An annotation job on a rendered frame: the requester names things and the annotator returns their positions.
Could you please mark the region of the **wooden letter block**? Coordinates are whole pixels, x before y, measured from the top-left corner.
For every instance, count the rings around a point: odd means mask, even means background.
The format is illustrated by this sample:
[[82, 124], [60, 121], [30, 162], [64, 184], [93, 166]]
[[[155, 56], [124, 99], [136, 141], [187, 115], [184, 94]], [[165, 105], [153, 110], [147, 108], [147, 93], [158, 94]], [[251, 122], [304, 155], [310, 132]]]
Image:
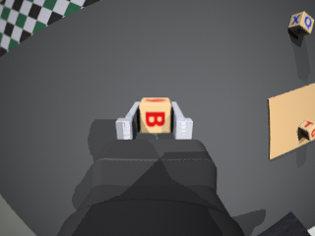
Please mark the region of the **wooden letter block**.
[[302, 124], [298, 126], [300, 136], [308, 141], [312, 141], [315, 138], [315, 122], [306, 119]]
[[169, 98], [143, 98], [139, 108], [141, 133], [170, 133]]
[[301, 12], [291, 16], [288, 29], [296, 35], [310, 34], [312, 31], [314, 20], [305, 12]]

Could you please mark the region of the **tan flat mat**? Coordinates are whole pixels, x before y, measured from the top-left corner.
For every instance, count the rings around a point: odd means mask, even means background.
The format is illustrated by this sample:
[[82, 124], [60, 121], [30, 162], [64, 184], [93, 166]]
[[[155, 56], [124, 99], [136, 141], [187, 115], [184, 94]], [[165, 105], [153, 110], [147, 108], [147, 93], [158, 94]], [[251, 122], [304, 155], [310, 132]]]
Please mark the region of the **tan flat mat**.
[[298, 126], [315, 122], [315, 83], [268, 98], [269, 159], [310, 141], [300, 136]]

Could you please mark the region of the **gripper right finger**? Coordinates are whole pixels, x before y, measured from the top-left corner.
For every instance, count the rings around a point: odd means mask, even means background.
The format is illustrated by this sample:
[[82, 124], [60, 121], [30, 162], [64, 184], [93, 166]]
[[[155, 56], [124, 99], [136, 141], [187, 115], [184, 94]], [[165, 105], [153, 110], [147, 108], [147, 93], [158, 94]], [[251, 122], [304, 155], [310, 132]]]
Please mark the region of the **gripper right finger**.
[[170, 131], [176, 140], [192, 140], [193, 121], [191, 118], [184, 118], [176, 102], [171, 101]]

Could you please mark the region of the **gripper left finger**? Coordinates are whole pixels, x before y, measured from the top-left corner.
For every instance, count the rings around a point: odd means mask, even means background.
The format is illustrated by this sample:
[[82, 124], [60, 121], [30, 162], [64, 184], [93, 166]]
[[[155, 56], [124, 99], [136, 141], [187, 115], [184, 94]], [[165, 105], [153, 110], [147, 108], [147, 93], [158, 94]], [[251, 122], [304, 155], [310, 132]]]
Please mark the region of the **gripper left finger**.
[[140, 102], [135, 102], [125, 118], [116, 121], [117, 139], [135, 140], [140, 133]]

